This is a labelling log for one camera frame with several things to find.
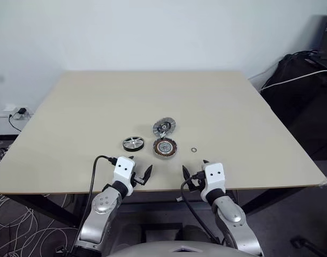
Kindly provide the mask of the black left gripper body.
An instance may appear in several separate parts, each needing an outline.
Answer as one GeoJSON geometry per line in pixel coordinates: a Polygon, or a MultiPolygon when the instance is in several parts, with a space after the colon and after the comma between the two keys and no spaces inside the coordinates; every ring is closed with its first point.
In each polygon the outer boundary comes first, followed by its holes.
{"type": "Polygon", "coordinates": [[[144,186],[148,179],[149,177],[147,175],[145,175],[143,178],[140,178],[134,173],[132,174],[132,186],[136,186],[137,184],[144,186]]]}

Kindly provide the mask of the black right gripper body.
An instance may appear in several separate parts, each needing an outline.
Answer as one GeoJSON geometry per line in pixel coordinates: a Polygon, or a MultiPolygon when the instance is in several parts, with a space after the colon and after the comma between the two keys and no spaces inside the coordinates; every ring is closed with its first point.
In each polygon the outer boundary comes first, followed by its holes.
{"type": "Polygon", "coordinates": [[[206,186],[205,176],[192,176],[188,182],[189,191],[202,191],[206,186]]]}

